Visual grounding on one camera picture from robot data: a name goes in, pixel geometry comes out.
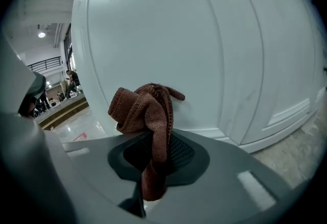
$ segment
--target gray floor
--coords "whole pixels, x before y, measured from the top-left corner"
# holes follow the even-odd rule
[[[56,127],[61,142],[109,137],[88,107]],[[294,188],[310,179],[327,143],[327,96],[321,109],[300,129],[253,156],[282,176]]]

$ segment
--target railing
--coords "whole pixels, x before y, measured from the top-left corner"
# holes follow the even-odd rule
[[[49,58],[43,61],[39,61],[37,63],[28,65],[27,67],[32,71],[42,72],[47,69],[51,69],[60,65],[61,65],[60,57],[55,57],[55,58]]]

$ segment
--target black mesh grate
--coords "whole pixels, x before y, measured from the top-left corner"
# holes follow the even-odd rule
[[[188,144],[171,136],[168,150],[168,174],[190,163],[194,157],[194,150]],[[152,156],[152,134],[148,134],[140,141],[124,150],[124,158],[139,171],[143,172]]]

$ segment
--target person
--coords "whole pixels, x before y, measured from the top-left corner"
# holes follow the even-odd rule
[[[78,75],[75,71],[67,70],[66,74],[69,76],[69,85],[67,87],[67,92],[65,97],[69,99],[71,97],[71,91],[76,93],[77,90],[75,89],[75,86],[80,85],[80,83],[79,83]]]
[[[46,92],[45,91],[43,91],[43,93],[42,93],[42,95],[40,97],[40,100],[41,100],[42,104],[46,105],[47,109],[50,109],[50,105],[49,105],[49,103],[48,103],[48,101],[46,99]]]

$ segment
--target white wardrobe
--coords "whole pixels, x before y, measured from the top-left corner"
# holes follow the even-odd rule
[[[109,136],[119,87],[185,94],[174,127],[253,152],[299,128],[325,92],[326,31],[311,0],[75,0],[77,72]]]

